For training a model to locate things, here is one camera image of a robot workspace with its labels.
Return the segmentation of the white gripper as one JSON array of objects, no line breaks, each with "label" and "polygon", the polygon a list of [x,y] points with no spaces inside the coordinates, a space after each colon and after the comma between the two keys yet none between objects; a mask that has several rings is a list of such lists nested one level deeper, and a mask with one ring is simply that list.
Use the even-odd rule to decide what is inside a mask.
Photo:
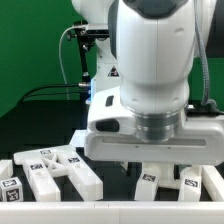
[{"label": "white gripper", "polygon": [[84,154],[95,161],[219,165],[224,162],[224,116],[190,117],[165,142],[87,130]]}]

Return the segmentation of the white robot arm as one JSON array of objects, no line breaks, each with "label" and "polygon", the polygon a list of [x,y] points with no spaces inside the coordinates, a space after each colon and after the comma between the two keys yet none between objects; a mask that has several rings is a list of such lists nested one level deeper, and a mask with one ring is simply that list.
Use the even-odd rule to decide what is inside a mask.
[{"label": "white robot arm", "polygon": [[101,81],[88,113],[84,153],[97,161],[219,165],[224,116],[186,114],[188,76],[203,57],[217,0],[72,0],[102,25],[121,81]]}]

